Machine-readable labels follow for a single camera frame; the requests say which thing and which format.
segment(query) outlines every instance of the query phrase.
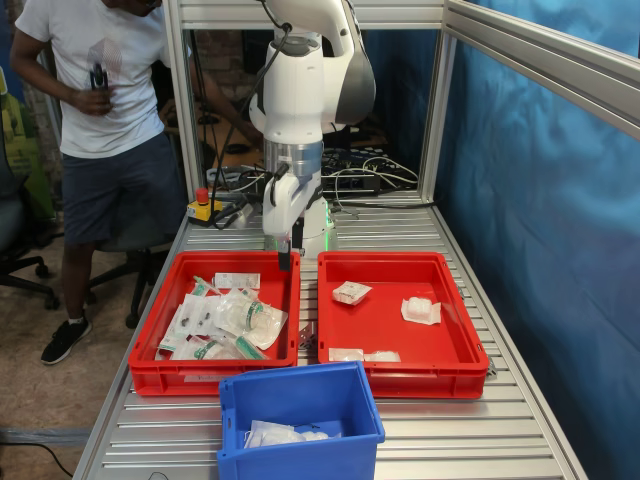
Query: man's arm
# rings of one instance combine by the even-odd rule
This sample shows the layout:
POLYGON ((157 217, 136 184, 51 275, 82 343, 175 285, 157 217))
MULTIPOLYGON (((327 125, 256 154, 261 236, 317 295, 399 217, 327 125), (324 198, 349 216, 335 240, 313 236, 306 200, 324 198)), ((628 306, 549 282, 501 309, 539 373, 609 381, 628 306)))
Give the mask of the man's arm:
POLYGON ((43 43, 16 30, 11 47, 11 69, 41 92, 77 108, 87 115, 105 115, 111 111, 111 92, 75 90, 54 78, 38 63, 38 55, 46 47, 43 43))
MULTIPOLYGON (((196 93, 196 96, 201 99, 202 93, 200 92, 196 65, 193 58, 191 58, 189 65, 191 73, 191 86, 193 88, 193 91, 196 93)), ((262 134, 258 130, 256 130, 255 127, 251 125, 251 123, 242 120, 242 117, 238 114, 229 99, 224 93, 222 93, 222 90, 220 90, 220 87, 218 87, 218 84, 213 78, 211 78, 210 75, 202 72, 202 77, 204 93, 207 96, 209 106, 216 113, 229 120, 229 122, 234 125, 240 131, 240 133, 242 133, 253 145, 255 145, 256 147, 262 147, 262 134)))

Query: man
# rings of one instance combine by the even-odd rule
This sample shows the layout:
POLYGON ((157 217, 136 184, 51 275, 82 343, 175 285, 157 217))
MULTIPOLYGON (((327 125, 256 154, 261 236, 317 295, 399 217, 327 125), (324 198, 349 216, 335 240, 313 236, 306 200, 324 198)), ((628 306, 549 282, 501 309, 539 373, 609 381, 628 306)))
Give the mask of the man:
MULTIPOLYGON (((169 66, 161 1, 28 0, 16 21, 11 68, 61 102, 65 249, 62 288, 69 320, 42 354, 45 365, 63 360, 91 330, 84 298, 96 242, 111 236, 118 197, 134 192, 174 234, 185 198, 169 142, 162 133, 151 64, 169 66), (51 40, 58 79, 37 61, 51 40), (109 90, 92 91, 99 64, 109 90)), ((197 87, 191 61, 191 79, 197 87)), ((204 76, 210 107, 258 144, 260 133, 242 121, 217 84, 204 76)))

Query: aluminum table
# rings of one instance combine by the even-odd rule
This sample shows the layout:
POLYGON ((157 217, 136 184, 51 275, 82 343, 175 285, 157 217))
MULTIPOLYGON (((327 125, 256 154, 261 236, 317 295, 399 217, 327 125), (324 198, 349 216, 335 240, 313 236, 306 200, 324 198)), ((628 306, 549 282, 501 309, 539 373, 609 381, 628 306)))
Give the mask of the aluminum table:
MULTIPOLYGON (((375 201, 405 204, 418 203, 420 198, 410 192, 375 201)), ((386 442, 378 447, 375 479, 585 479, 553 413, 438 209, 355 210, 357 218, 348 213, 336 215, 340 250, 442 253, 497 369, 497 375, 487 379, 479 400, 378 400, 386 442)), ((138 396, 127 357, 177 253, 263 248, 259 218, 245 230, 223 232, 183 223, 74 479, 218 478, 218 398, 138 396)), ((302 262, 301 284, 300 329, 306 337, 315 331, 317 320, 315 262, 302 262)), ((313 362, 313 351, 300 351, 300 365, 313 362)))

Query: black sneaker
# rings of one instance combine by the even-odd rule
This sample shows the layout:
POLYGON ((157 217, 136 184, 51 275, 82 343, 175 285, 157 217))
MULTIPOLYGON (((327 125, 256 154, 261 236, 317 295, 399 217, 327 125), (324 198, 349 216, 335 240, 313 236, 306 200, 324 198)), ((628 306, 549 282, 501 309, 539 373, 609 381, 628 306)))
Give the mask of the black sneaker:
POLYGON ((91 322, 86 318, 80 323, 64 322, 51 337, 51 343, 42 352, 40 360, 45 365, 55 365, 71 353, 73 346, 91 331, 91 322))

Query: red tray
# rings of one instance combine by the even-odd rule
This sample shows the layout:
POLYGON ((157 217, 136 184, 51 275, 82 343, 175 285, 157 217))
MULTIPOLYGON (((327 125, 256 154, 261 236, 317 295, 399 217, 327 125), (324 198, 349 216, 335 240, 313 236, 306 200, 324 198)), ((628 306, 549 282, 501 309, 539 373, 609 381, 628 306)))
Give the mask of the red tray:
POLYGON ((230 375, 298 363, 300 257, 281 272, 275 252, 186 252, 176 255, 169 273, 129 355, 133 385, 140 395, 217 395, 230 375), (207 281, 216 272, 259 273, 260 300, 289 313, 278 340, 265 353, 270 360, 156 361, 158 345, 171 319, 194 287, 193 276, 207 281))
POLYGON ((394 351, 401 362, 365 362, 376 397, 478 398, 489 359, 444 257, 438 253, 328 252, 318 258, 318 359, 330 348, 394 351), (359 305, 332 292, 345 281, 373 287, 359 305), (442 303, 442 322, 402 318, 402 300, 442 303))

